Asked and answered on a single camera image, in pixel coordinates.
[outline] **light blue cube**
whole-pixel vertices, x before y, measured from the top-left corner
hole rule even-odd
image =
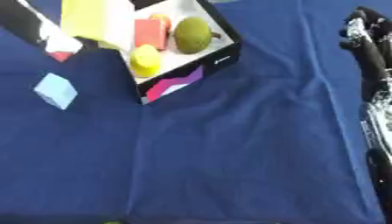
[[[54,73],[49,73],[34,88],[34,91],[47,103],[66,109],[78,93],[69,82]]]

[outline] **foam cube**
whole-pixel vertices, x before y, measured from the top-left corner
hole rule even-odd
[[[62,0],[61,29],[100,47],[129,53],[134,39],[135,5],[130,0]]]
[[[166,48],[166,26],[158,19],[135,20],[135,47],[151,45],[158,50]]]
[[[72,84],[54,73],[49,73],[34,88],[34,91],[47,103],[59,109],[66,109],[78,94]]]

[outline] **pear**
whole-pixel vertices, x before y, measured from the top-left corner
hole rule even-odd
[[[208,23],[200,17],[188,17],[181,21],[174,31],[177,48],[185,54],[199,53],[211,44],[213,38],[221,35],[211,31]]]

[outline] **black glove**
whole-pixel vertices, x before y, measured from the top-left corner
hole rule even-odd
[[[357,18],[363,21],[368,37],[361,36],[353,41],[347,36],[347,27]],[[347,39],[340,43],[340,47],[353,54],[362,71],[362,97],[366,102],[373,98],[375,92],[386,87],[384,81],[389,77],[386,69],[392,67],[391,33],[390,20],[365,7],[358,7],[346,19],[345,29],[340,31],[340,35]]]

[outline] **robotic arm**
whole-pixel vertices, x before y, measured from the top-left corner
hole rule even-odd
[[[358,7],[340,32],[340,47],[362,72],[361,125],[367,139],[367,165],[387,222],[392,223],[392,22]]]

